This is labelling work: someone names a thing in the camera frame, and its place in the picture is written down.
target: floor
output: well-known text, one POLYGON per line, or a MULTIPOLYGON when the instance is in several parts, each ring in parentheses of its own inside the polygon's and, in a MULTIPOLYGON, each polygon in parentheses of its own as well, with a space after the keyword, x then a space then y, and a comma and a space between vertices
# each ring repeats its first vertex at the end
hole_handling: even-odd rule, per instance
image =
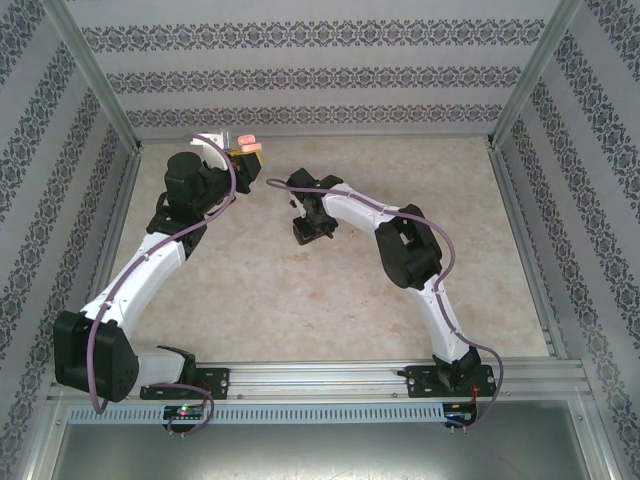
MULTIPOLYGON (((265 166, 252 193, 210 225, 161 287, 135 345, 169 344, 200 361, 431 356, 418 308, 387 279, 373 238, 342 223, 332 240, 297 244, 297 210, 264 181, 305 167, 390 205, 421 207, 456 244, 446 286, 466 335, 506 357, 548 355, 482 139, 262 143, 265 166)), ((167 160, 183 150, 197 147, 145 148, 114 273, 145 234, 167 160)))

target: patterned wallpaper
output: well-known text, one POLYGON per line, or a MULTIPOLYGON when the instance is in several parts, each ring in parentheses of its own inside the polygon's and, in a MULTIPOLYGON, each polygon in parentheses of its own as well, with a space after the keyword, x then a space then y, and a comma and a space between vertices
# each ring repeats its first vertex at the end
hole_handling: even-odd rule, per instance
POLYGON ((52 379, 51 327, 82 306, 128 152, 41 5, 0 7, 0 479, 52 379))
POLYGON ((502 146, 565 344, 640 478, 640 15, 586 1, 502 146))
POLYGON ((264 135, 487 134, 557 2, 69 6, 148 139, 220 125, 264 135))

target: purple cable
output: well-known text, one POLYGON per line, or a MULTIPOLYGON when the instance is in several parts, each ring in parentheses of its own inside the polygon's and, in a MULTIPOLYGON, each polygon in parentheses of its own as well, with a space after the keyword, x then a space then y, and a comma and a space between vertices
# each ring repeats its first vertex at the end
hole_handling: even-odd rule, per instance
POLYGON ((370 208, 373 208, 377 212, 384 213, 387 215, 394 215, 396 217, 405 218, 407 220, 413 220, 416 222, 423 223, 440 234, 440 236, 444 239, 447 246, 449 247, 449 251, 451 252, 451 260, 449 261, 449 265, 447 265, 447 268, 444 269, 442 274, 438 277, 438 279, 435 281, 433 285, 433 289, 436 294, 436 300, 438 302, 438 307, 440 307, 440 311, 442 312, 444 321, 447 323, 447 326, 451 329, 451 332, 456 337, 458 337, 461 341, 463 341, 470 347, 474 347, 478 350, 484 350, 485 352, 488 352, 491 355, 493 355, 496 358, 496 361, 498 362, 498 369, 500 370, 500 376, 498 378, 498 383, 496 385, 496 391, 493 394, 493 397, 491 397, 491 400, 489 401, 489 405, 487 405, 487 408, 485 409, 482 417, 480 417, 472 425, 467 427, 467 430, 472 430, 473 428, 475 428, 480 423, 480 421, 487 416, 489 411, 493 408, 493 405, 496 403, 496 399, 498 398, 498 395, 500 394, 500 389, 502 388, 502 380, 504 378, 504 364, 502 362, 502 358, 500 357, 500 355, 498 355, 498 352, 496 352, 494 349, 490 347, 485 347, 484 345, 480 345, 479 343, 472 342, 471 340, 468 340, 460 332, 458 332, 454 327, 453 323, 451 323, 451 319, 449 318, 449 315, 447 315, 447 311, 444 308, 444 304, 442 303, 442 298, 440 298, 439 287, 440 287, 440 284, 447 277, 447 275, 451 273, 451 270, 453 270, 453 265, 455 264, 455 261, 456 261, 456 249, 453 245, 453 242, 451 241, 451 238, 449 237, 449 235, 447 235, 447 232, 445 232, 439 225, 432 222, 431 220, 427 220, 426 218, 419 217, 417 215, 412 215, 410 213, 398 212, 397 210, 387 210, 385 207, 380 207, 379 205, 369 201, 367 198, 364 198, 358 194, 345 192, 343 190, 331 190, 326 188, 290 187, 289 185, 287 185, 285 181, 280 180, 278 178, 267 179, 267 185, 269 185, 270 187, 278 188, 280 190, 286 190, 288 192, 293 192, 293 193, 324 193, 324 194, 328 193, 331 195, 340 195, 342 197, 353 198, 354 200, 357 200, 358 202, 363 203, 364 205, 370 208))
MULTIPOLYGON (((107 295, 107 298, 105 298, 104 303, 100 306, 100 310, 98 310, 98 315, 96 315, 96 319, 93 321, 93 324, 91 325, 91 331, 89 332, 89 340, 87 342, 87 383, 89 384, 89 395, 91 396, 91 403, 93 404, 93 409, 99 415, 104 413, 107 407, 107 404, 109 402, 108 400, 105 399, 102 405, 100 405, 100 399, 98 398, 98 390, 96 388, 96 377, 95 377, 95 369, 93 364, 93 354, 94 354, 94 349, 96 345, 96 334, 98 333, 98 327, 100 327, 100 323, 102 322, 102 319, 104 318, 105 313, 110 308, 109 303, 113 301, 113 299, 115 298, 116 294, 118 293, 122 285, 124 285, 124 283, 127 281, 129 276, 135 271, 136 268, 138 268, 138 266, 140 266, 142 262, 147 261, 151 255, 153 255, 155 252, 160 250, 169 242, 173 242, 174 240, 177 240, 187 235, 188 233, 191 233, 194 230, 197 230, 200 227, 203 227, 208 223, 214 221, 216 218, 222 215, 224 211, 229 207, 229 205, 231 205, 235 200, 236 185, 237 185, 236 172, 233 169, 233 165, 231 163, 231 160, 227 156, 227 154, 224 153, 224 151, 220 147, 218 147, 218 145, 216 145, 214 142, 212 142, 208 138, 203 137, 201 135, 187 135, 184 138, 186 141, 197 138, 198 140, 201 140, 204 143, 213 147, 220 155, 222 155, 222 158, 227 164, 227 168, 229 170, 229 176, 231 177, 231 188, 229 189, 229 196, 227 197, 225 202, 220 206, 220 208, 218 208, 210 217, 205 218, 201 222, 198 222, 195 225, 191 225, 190 227, 185 228, 184 230, 181 230, 178 233, 175 233, 170 237, 165 238, 158 244, 151 247, 147 252, 140 255, 135 260, 135 262, 133 262, 131 266, 129 266, 129 268, 127 268, 125 272, 120 276, 118 281, 115 283, 115 285, 107 295)), ((193 390, 199 393, 203 393, 205 396, 208 396, 209 400, 211 401, 211 413, 203 423, 198 425, 198 427, 202 428, 201 426, 206 425, 211 420, 211 417, 213 416, 213 397, 211 397, 210 394, 207 395, 208 392, 206 390, 198 387, 194 387, 191 385, 182 385, 179 383, 159 383, 151 386, 163 387, 163 388, 180 388, 180 389, 193 390)), ((198 430, 200 430, 200 428, 198 427, 195 427, 192 430, 190 430, 189 434, 195 433, 198 430)))

